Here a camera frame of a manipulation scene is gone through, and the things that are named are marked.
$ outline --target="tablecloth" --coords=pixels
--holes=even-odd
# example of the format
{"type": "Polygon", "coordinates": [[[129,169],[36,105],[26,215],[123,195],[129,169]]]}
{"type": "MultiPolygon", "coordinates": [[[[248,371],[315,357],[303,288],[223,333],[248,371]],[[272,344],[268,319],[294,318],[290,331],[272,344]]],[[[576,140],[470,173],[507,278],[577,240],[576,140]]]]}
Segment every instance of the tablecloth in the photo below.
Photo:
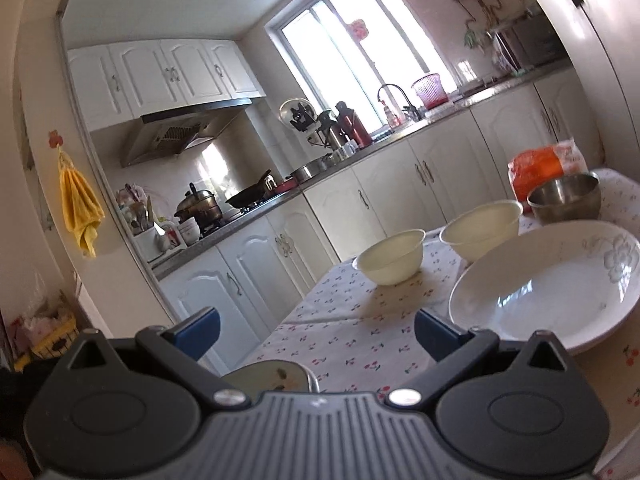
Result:
{"type": "MultiPolygon", "coordinates": [[[[640,184],[597,171],[600,218],[640,238],[640,184]]],[[[522,216],[520,232],[539,228],[522,216]]],[[[414,315],[432,308],[446,315],[449,295],[468,266],[432,232],[420,271],[404,283],[376,286],[347,260],[333,267],[245,364],[285,359],[309,367],[322,391],[390,389],[433,366],[415,340],[414,315]]],[[[608,339],[576,361],[609,413],[606,454],[596,471],[603,480],[640,474],[640,308],[608,339]]]]}

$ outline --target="pot lid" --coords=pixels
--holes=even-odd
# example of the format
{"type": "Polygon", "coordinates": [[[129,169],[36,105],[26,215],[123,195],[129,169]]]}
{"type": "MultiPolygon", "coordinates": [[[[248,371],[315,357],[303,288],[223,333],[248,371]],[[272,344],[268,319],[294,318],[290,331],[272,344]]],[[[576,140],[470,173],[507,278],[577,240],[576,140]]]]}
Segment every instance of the pot lid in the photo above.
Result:
{"type": "Polygon", "coordinates": [[[182,200],[178,204],[176,211],[182,211],[183,209],[188,209],[196,205],[198,202],[200,202],[200,200],[204,200],[206,198],[211,197],[215,199],[214,194],[210,192],[208,189],[201,189],[199,191],[196,190],[196,187],[193,185],[193,182],[190,182],[189,188],[190,190],[184,194],[184,200],[182,200]]]}

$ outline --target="red thermos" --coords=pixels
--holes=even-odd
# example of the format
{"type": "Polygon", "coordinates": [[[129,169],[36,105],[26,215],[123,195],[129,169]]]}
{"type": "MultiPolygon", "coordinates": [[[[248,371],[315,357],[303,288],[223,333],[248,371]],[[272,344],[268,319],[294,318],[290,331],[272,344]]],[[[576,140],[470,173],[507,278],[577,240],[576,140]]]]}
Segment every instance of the red thermos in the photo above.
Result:
{"type": "Polygon", "coordinates": [[[373,144],[373,139],[354,110],[347,108],[344,101],[340,101],[335,107],[338,110],[338,124],[347,137],[355,140],[360,148],[373,144]]]}

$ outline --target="orange bag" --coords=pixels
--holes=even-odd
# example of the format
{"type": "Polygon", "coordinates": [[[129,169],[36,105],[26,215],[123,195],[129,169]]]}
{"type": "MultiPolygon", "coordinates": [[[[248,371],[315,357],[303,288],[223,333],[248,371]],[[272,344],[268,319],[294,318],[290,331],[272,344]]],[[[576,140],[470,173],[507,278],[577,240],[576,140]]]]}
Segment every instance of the orange bag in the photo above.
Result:
{"type": "Polygon", "coordinates": [[[530,210],[527,196],[547,180],[566,174],[587,171],[587,163],[573,139],[551,146],[527,150],[509,163],[509,182],[525,210],[530,210]]]}

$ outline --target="yellow towel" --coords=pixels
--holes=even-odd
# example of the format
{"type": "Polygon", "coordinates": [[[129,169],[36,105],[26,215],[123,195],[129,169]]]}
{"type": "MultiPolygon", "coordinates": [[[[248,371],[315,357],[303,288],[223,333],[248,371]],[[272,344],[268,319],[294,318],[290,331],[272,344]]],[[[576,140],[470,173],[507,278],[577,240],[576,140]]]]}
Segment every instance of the yellow towel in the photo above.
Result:
{"type": "Polygon", "coordinates": [[[65,225],[76,237],[78,246],[85,256],[95,258],[94,240],[96,230],[104,218],[104,211],[89,187],[84,176],[74,167],[69,156],[58,148],[58,171],[60,172],[60,193],[62,193],[62,214],[65,225]]]}

